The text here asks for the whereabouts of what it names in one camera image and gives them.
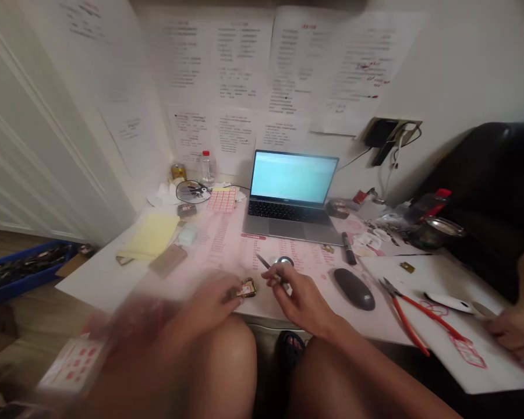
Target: red pliers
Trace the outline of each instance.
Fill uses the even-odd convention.
[[[392,302],[394,303],[394,307],[396,307],[396,311],[398,312],[398,315],[400,316],[400,320],[402,320],[403,327],[406,329],[406,333],[408,334],[408,336],[412,340],[412,342],[415,344],[415,346],[417,346],[419,349],[421,349],[421,352],[423,352],[426,356],[430,356],[429,351],[427,350],[427,348],[425,347],[423,342],[421,342],[421,340],[419,340],[419,338],[417,337],[417,335],[413,331],[413,328],[412,328],[411,324],[409,323],[408,319],[406,318],[405,314],[403,313],[402,307],[400,306],[400,303],[399,303],[399,301],[398,301],[398,299],[396,297],[401,297],[402,299],[404,299],[408,303],[410,303],[412,306],[417,307],[419,310],[421,310],[422,312],[427,314],[430,318],[432,318],[433,320],[435,320],[438,323],[440,323],[446,330],[448,330],[448,332],[452,336],[454,336],[455,339],[464,340],[464,341],[467,340],[460,333],[458,333],[455,328],[453,328],[450,324],[446,323],[442,318],[437,316],[431,310],[426,309],[421,304],[416,303],[411,298],[406,297],[405,295],[403,295],[400,291],[398,291],[398,289],[394,285],[392,285],[392,283],[388,279],[383,277],[383,280],[384,281],[381,281],[381,280],[378,280],[378,281],[380,282],[380,285],[382,285],[384,287],[384,289],[386,291],[388,291],[388,294],[391,295]]]

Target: computer mouse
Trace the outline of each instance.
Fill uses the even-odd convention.
[[[343,268],[336,269],[334,278],[355,307],[366,311],[374,310],[375,303],[371,290],[351,271]]]

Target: white door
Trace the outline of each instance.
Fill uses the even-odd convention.
[[[0,229],[105,244],[134,207],[26,34],[0,0]]]

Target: laptop keyboard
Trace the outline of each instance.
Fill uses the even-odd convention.
[[[288,221],[310,222],[314,224],[330,223],[330,217],[328,217],[323,209],[264,201],[249,201],[249,215],[278,218]]]

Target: bottle cap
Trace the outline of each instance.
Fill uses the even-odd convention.
[[[437,190],[437,193],[436,193],[435,195],[436,195],[436,196],[443,197],[443,198],[447,198],[447,197],[449,197],[450,195],[452,195],[452,191],[451,191],[451,190],[448,190],[448,189],[438,189],[438,190]]]

